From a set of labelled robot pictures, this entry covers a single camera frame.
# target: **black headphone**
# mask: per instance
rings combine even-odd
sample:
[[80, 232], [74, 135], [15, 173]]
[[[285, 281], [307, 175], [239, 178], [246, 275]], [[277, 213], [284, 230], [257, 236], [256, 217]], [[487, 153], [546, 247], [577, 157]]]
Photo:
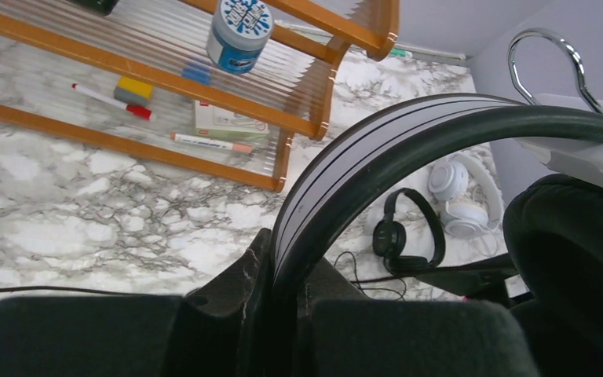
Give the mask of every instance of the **black headphone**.
[[[419, 207], [424, 218], [429, 223], [431, 234], [433, 235], [433, 257], [430, 262], [424, 257], [400, 256], [406, 243], [405, 227], [400, 222], [394, 221], [397, 199], [400, 194], [404, 194], [408, 199], [417, 204], [417, 207]], [[385, 268], [394, 276], [405, 276], [420, 269], [432, 269], [443, 261], [445, 258], [443, 225], [440, 223], [440, 219], [437, 217], [431, 204], [429, 204], [422, 194], [411, 188], [402, 188], [387, 196], [385, 215], [373, 231], [373, 252], [384, 258], [383, 264]]]
[[[376, 136], [382, 139], [376, 142]], [[357, 123], [309, 164], [283, 204], [270, 246], [271, 300], [294, 303], [332, 243], [387, 188], [434, 160], [509, 137], [555, 137], [603, 145], [603, 115], [460, 94], [403, 102]], [[508, 206], [503, 219], [507, 250], [549, 314], [603, 352], [603, 188], [563, 178], [563, 182], [534, 185], [523, 200]], [[425, 206], [415, 202], [431, 228], [440, 232], [441, 226], [433, 226]], [[394, 222], [390, 210], [394, 203], [387, 207], [386, 224]], [[403, 242], [393, 237], [401, 238], [401, 230], [396, 225], [378, 229], [374, 249], [392, 255], [389, 249], [398, 245], [400, 252]], [[391, 268], [393, 259], [397, 258], [386, 257], [386, 266]], [[577, 279], [581, 289], [576, 287]], [[279, 307], [277, 313], [287, 315], [287, 306]]]

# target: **wooden rack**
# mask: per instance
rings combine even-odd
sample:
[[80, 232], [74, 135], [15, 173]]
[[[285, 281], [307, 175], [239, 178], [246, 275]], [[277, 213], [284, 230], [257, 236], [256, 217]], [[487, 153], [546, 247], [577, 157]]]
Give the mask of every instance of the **wooden rack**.
[[[204, 52], [216, 0], [121, 0], [107, 17], [63, 0], [0, 0], [0, 35], [280, 127], [271, 176], [80, 127], [82, 134], [61, 119], [24, 116], [4, 105], [0, 120], [279, 191], [293, 134], [320, 139], [327, 132], [334, 77], [349, 46], [375, 59], [393, 47], [398, 1], [343, 0], [334, 9], [306, 0], [267, 3], [334, 37], [323, 44], [276, 26], [255, 68], [234, 76], [214, 68]], [[183, 79], [183, 69], [208, 73], [210, 85]]]

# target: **black cable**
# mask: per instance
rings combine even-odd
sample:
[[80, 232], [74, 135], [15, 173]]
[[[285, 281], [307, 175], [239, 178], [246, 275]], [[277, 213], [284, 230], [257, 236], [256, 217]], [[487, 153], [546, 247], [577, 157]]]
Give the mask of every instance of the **black cable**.
[[[341, 254], [338, 255], [338, 257], [336, 257], [336, 259], [334, 260], [334, 268], [335, 269], [336, 269], [336, 265], [338, 264], [338, 260], [341, 259], [341, 257], [346, 254], [350, 255], [353, 258], [353, 275], [355, 276], [355, 280], [351, 280], [350, 283], [354, 284], [355, 287], [357, 287], [357, 289], [359, 289], [360, 292], [362, 292], [362, 294], [364, 294], [365, 296], [368, 297], [368, 295], [366, 294], [365, 291], [388, 291], [388, 292], [397, 294], [399, 296], [399, 298], [397, 300], [405, 301], [405, 294], [407, 293], [407, 284], [406, 284], [405, 280], [403, 280], [400, 277], [388, 276], [384, 280], [382, 280], [382, 278], [381, 279], [360, 280], [359, 277], [357, 276], [357, 257], [355, 256], [355, 254], [352, 251], [343, 251]], [[378, 283], [381, 281], [388, 281], [388, 280], [400, 280], [400, 282], [404, 284], [403, 293], [401, 293], [395, 289], [392, 289], [392, 288], [380, 288], [380, 287], [364, 288], [361, 286], [361, 284]]]
[[115, 295], [115, 296], [145, 296], [149, 295], [146, 293], [129, 293], [129, 292], [115, 292], [115, 291], [103, 291], [101, 289], [89, 289], [89, 288], [78, 288], [78, 287], [57, 287], [53, 285], [30, 285], [24, 287], [3, 287], [0, 288], [0, 293], [9, 292], [22, 292], [22, 291], [66, 291], [66, 292], [81, 292], [91, 293], [95, 295]]

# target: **purple wall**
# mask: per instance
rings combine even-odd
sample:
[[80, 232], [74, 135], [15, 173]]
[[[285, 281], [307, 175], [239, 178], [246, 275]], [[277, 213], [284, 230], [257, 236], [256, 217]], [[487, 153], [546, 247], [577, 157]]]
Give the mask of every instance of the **purple wall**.
[[[552, 0], [400, 0], [398, 42], [473, 56]], [[356, 0], [314, 0], [340, 13]], [[282, 12], [274, 16], [303, 24]]]
[[[528, 27], [549, 28], [573, 44], [585, 65], [589, 90], [603, 100], [603, 1], [595, 0], [556, 0], [491, 42], [469, 61], [478, 93], [523, 100], [510, 81], [507, 47], [516, 33]], [[551, 42], [527, 38], [520, 42], [516, 58], [521, 81], [533, 95], [579, 96], [568, 58]], [[492, 151], [506, 203], [550, 173], [516, 141], [494, 142]]]

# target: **small box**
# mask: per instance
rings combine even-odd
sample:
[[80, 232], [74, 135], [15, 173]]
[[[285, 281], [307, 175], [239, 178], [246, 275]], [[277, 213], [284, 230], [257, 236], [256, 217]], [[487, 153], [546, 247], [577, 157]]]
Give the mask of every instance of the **small box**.
[[119, 83], [116, 84], [114, 98], [127, 104], [147, 106], [149, 100], [152, 99], [153, 92], [153, 86], [122, 76]]
[[267, 123], [218, 108], [207, 102], [194, 102], [196, 135], [223, 140], [255, 139], [269, 135]]

